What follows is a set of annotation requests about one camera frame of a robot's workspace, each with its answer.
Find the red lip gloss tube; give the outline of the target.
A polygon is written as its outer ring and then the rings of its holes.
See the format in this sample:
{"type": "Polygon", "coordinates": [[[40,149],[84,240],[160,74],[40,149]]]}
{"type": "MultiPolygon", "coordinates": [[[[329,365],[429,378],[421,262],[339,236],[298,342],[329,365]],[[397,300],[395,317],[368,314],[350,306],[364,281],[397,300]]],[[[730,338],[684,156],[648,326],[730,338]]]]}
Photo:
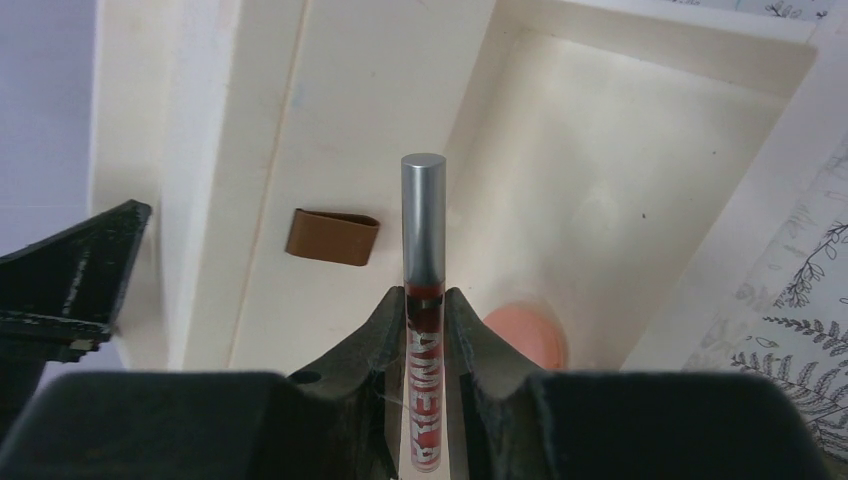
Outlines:
{"type": "Polygon", "coordinates": [[[410,461],[422,473],[441,462],[446,166],[433,153],[401,160],[410,461]]]}

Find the pink round makeup puff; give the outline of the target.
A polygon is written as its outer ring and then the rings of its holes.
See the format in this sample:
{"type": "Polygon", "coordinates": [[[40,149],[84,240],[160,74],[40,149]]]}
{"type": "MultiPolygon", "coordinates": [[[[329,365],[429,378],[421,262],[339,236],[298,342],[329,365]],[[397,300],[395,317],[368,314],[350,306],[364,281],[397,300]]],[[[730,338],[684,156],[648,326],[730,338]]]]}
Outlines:
{"type": "Polygon", "coordinates": [[[540,305],[512,302],[486,315],[483,323],[515,350],[547,370],[568,365],[568,345],[558,319],[540,305]]]}

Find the white drawer organizer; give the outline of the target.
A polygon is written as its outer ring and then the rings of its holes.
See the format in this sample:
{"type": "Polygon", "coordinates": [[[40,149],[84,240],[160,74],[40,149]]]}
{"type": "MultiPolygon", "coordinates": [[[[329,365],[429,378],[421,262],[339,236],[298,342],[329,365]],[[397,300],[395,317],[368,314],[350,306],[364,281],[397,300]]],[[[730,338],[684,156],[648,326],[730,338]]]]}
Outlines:
{"type": "Polygon", "coordinates": [[[846,203],[843,1],[101,1],[93,98],[92,210],[154,210],[135,369],[359,327],[409,153],[448,160],[448,284],[549,312],[577,369],[717,367],[846,203]]]}

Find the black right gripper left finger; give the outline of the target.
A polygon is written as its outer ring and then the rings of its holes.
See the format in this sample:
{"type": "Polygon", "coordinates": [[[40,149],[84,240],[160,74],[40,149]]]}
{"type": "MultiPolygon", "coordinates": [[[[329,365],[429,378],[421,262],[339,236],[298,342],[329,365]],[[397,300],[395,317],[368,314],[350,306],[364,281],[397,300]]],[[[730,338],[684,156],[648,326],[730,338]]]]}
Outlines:
{"type": "Polygon", "coordinates": [[[395,479],[405,297],[300,370],[84,372],[48,384],[1,446],[5,479],[395,479]]]}

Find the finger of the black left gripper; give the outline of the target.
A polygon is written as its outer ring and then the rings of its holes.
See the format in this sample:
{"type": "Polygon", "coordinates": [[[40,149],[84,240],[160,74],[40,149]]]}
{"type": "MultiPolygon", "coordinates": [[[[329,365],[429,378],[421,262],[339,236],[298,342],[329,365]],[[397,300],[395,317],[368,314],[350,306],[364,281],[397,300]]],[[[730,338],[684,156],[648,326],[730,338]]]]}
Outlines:
{"type": "Polygon", "coordinates": [[[47,363],[76,363],[111,339],[151,214],[128,200],[2,257],[2,430],[47,363]]]}

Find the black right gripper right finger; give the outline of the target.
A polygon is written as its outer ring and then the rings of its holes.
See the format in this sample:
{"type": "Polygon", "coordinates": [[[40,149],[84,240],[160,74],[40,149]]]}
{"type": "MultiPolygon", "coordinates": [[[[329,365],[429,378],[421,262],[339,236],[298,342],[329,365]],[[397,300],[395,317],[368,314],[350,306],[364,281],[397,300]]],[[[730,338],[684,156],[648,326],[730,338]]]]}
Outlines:
{"type": "Polygon", "coordinates": [[[826,479],[789,399],[748,374],[548,371],[445,296],[454,479],[826,479]]]}

